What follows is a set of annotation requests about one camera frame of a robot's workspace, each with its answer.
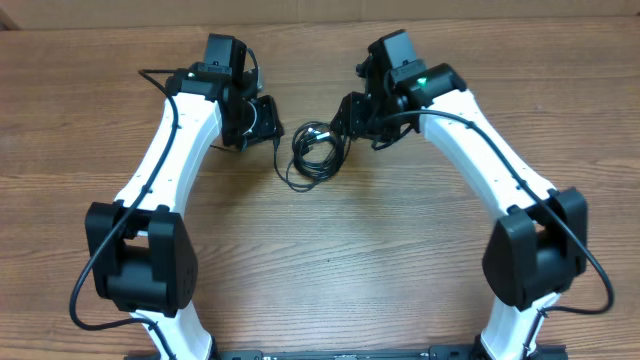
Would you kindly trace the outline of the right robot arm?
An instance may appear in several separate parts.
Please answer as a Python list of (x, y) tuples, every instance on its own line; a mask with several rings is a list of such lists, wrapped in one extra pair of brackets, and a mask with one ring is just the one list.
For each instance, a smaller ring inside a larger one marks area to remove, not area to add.
[(495, 295), (474, 344), (434, 348), (450, 359), (565, 359), (563, 345), (541, 345), (545, 318), (588, 261), (587, 203), (574, 188), (559, 191), (509, 146), (474, 94), (448, 64), (429, 67), (404, 30), (368, 48), (356, 73), (363, 92), (342, 100), (334, 133), (364, 138), (376, 150), (410, 131), (424, 136), (463, 176), (489, 214), (493, 230), (482, 270)]

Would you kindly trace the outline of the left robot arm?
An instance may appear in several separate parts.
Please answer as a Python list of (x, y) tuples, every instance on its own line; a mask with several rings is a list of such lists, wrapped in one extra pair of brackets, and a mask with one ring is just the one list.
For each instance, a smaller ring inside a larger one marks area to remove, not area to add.
[(193, 295), (198, 262), (184, 224), (194, 181), (208, 150), (277, 140), (283, 133), (273, 98), (262, 92), (253, 51), (230, 35), (210, 34), (204, 59), (169, 69), (156, 86), (162, 120), (136, 172), (110, 203), (94, 202), (85, 218), (90, 258), (69, 301), (72, 321), (88, 277), (97, 294), (141, 324), (157, 359), (216, 359), (214, 337), (201, 324)]

